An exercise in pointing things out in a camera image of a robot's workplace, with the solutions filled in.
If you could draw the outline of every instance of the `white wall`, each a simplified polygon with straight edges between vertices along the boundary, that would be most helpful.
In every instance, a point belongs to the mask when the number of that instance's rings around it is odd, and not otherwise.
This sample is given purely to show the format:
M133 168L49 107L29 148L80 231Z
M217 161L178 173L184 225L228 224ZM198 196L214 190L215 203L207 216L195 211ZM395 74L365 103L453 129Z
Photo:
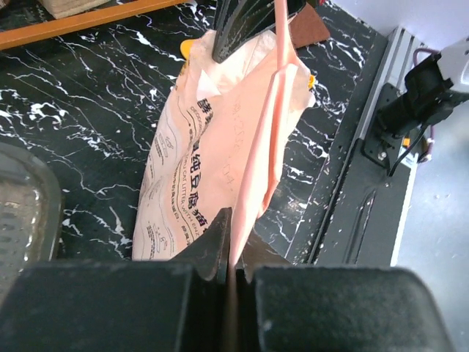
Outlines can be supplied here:
M469 0L332 0L387 35L405 27L431 48L469 35Z

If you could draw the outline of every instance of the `orange wooden bar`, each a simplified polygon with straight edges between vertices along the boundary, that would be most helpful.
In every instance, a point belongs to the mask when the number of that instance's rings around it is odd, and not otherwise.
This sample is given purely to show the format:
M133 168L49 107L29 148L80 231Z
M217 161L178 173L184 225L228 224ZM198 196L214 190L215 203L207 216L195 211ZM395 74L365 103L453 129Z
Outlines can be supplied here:
M116 5L59 20L11 29L0 32L0 50L122 20L123 18L141 15L142 13L163 9L164 7L170 7L183 2L185 0L135 0L128 4Z

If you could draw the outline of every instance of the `plastic bag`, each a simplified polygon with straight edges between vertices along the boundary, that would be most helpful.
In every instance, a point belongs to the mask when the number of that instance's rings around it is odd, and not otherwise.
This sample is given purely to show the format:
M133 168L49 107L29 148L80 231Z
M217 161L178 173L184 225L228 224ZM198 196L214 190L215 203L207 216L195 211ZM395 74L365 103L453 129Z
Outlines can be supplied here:
M284 12L286 3L279 2ZM171 259L203 234L221 208L234 208L232 234L242 243L264 213L281 175L288 136L304 109L314 104L310 71L291 44L286 13L280 26L277 19L277 32L278 38L267 31L249 40L221 64L211 57L214 31L193 43L149 153L134 260ZM278 79L279 69L281 75L288 71L287 85ZM280 98L272 95L271 82ZM275 106L285 93L291 100ZM256 194L247 200L253 189ZM237 261L238 251L231 252L236 252L231 261Z

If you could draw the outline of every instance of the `black marble table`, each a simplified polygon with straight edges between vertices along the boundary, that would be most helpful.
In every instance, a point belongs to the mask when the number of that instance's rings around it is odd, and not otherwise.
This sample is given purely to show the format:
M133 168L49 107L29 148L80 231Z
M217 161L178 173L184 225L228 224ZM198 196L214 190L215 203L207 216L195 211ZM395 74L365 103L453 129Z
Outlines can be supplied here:
M255 226L293 263L317 242L371 86L368 67L385 45L330 2L318 13L332 38L299 50L317 77L317 104L291 135L283 178ZM65 196L59 257L130 257L147 154L184 61L180 43L200 37L213 14L214 5L187 3L0 53L0 142L56 174ZM338 145L340 133L349 144Z

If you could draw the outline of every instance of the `purple cable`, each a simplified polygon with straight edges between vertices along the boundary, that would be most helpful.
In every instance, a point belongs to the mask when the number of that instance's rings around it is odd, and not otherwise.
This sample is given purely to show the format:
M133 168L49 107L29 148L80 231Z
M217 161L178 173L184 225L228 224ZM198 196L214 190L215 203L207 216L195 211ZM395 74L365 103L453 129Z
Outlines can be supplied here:
M439 53L439 51L435 49L430 49L430 48L417 48L413 52L413 65L414 66L418 65L417 56L419 53L437 54ZM428 161L432 157L433 144L435 143L435 128L433 127L433 125L430 126L430 138L426 140L426 143L428 144L428 148L426 149L426 153L425 155L423 155L423 157Z

